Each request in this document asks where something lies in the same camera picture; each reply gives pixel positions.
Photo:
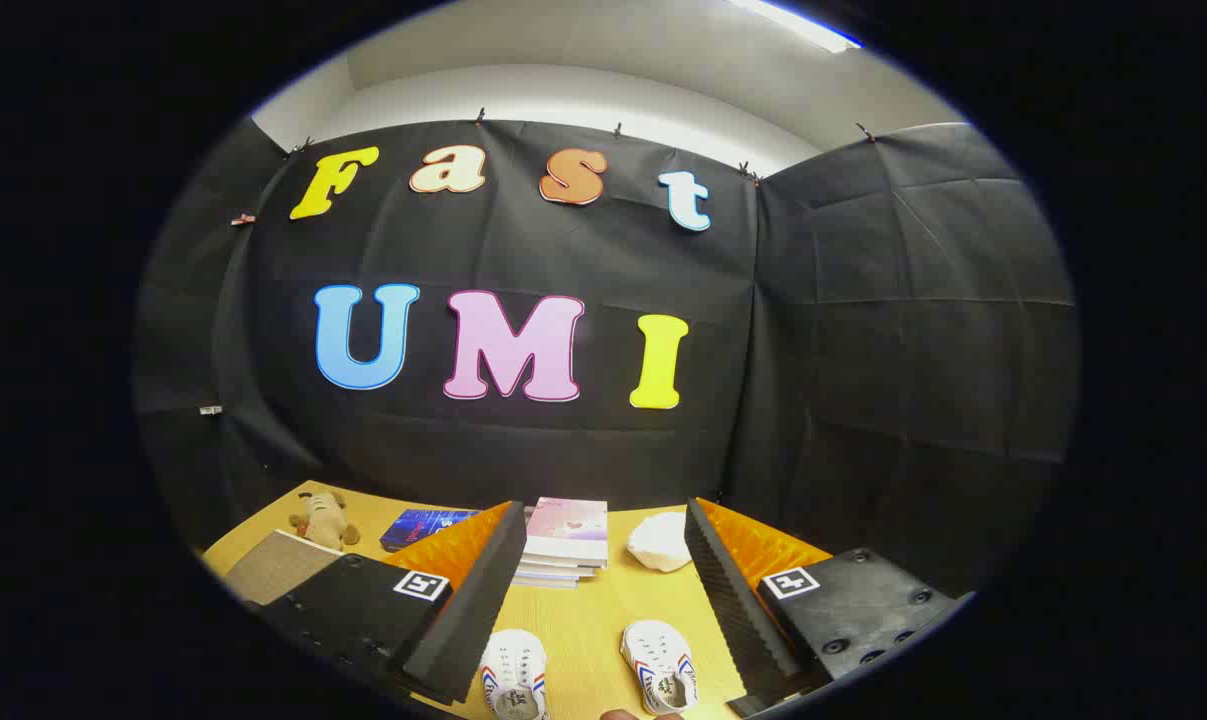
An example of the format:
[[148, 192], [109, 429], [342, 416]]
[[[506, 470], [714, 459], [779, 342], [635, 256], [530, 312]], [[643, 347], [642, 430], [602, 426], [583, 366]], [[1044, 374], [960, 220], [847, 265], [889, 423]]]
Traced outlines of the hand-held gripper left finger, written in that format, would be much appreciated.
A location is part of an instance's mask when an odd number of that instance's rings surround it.
[[498, 503], [383, 560], [342, 554], [257, 614], [367, 687], [461, 702], [524, 552], [524, 510]]

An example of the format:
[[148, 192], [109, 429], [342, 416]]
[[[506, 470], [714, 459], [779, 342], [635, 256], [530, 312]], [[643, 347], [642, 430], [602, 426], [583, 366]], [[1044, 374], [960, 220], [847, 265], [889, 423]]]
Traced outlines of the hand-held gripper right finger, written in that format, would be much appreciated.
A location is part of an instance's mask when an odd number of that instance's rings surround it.
[[828, 554], [705, 498], [687, 501], [684, 538], [744, 681], [740, 716], [865, 677], [970, 601], [871, 548]]

